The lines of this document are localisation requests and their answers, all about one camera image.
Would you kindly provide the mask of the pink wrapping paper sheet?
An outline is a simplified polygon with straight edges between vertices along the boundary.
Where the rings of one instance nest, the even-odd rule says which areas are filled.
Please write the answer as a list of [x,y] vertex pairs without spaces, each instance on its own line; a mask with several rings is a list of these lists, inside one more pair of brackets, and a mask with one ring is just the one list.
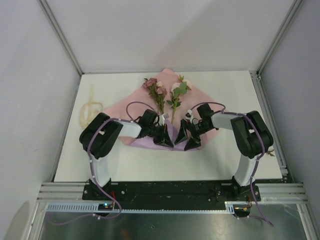
[[[157,87],[162,88],[162,90],[166,93],[162,106],[163,112],[169,114],[169,118],[165,122],[168,125],[170,139],[174,141],[178,134],[180,120],[185,117],[187,110],[190,110],[195,105],[203,104],[204,102],[212,103],[214,102],[214,99],[197,87],[193,86],[188,79],[177,75],[169,68],[165,68],[154,78],[157,80]],[[171,92],[174,88],[179,87],[181,82],[186,82],[188,91],[186,94],[179,96],[181,105],[178,105],[175,111],[173,111],[171,105],[167,103],[167,101],[171,100],[169,92]],[[141,86],[124,99],[113,104],[112,106],[105,108],[103,112],[115,118],[129,120],[130,117],[133,117],[136,119],[148,108],[147,106],[143,105],[143,103],[148,104],[156,111],[160,110],[160,104],[157,103],[150,95],[150,91],[144,86]]]

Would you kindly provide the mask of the light pink rose stem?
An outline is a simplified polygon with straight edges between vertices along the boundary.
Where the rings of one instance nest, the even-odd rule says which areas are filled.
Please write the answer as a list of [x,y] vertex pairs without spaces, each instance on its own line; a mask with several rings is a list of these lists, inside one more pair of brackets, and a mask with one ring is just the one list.
[[175,113],[177,108],[181,105],[181,97],[192,90],[191,82],[183,75],[179,75],[177,82],[173,83],[170,89],[170,100],[167,100],[167,104],[172,109],[171,124],[174,123]]

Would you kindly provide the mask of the dark pink rose stem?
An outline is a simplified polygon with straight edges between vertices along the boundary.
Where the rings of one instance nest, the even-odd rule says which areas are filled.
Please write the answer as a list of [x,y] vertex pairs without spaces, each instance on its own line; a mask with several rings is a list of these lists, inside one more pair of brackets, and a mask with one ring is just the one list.
[[158,112],[164,114],[165,97],[168,92],[163,83],[157,78],[144,78],[142,87],[148,91],[149,96],[154,100],[157,105]]

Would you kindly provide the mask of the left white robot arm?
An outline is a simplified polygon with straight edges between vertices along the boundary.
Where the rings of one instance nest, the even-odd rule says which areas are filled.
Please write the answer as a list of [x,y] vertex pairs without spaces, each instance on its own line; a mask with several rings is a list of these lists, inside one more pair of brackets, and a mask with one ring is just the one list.
[[111,188],[107,183],[111,180],[107,155],[112,150],[119,137],[133,139],[150,138],[151,143],[167,149],[172,149],[166,119],[167,113],[158,115],[155,111],[147,109],[137,120],[126,120],[110,117],[99,113],[80,134],[79,142],[89,157],[91,180],[95,186],[93,194],[100,200],[110,196]]

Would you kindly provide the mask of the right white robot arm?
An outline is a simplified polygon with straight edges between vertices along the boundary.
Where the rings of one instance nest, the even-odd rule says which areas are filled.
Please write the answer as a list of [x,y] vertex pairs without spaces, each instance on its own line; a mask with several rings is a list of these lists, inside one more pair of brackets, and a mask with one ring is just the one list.
[[254,177],[260,159],[274,144],[273,136],[260,113],[256,110],[236,113],[226,111],[225,108],[213,111],[209,102],[198,103],[195,108],[200,119],[194,122],[192,109],[187,111],[185,117],[180,121],[175,145],[185,143],[185,151],[193,150],[201,146],[201,135],[211,130],[232,131],[241,156],[237,171],[231,178],[231,184],[221,183],[215,187],[216,200],[242,201],[247,200],[249,196],[255,199],[257,193],[254,191]]

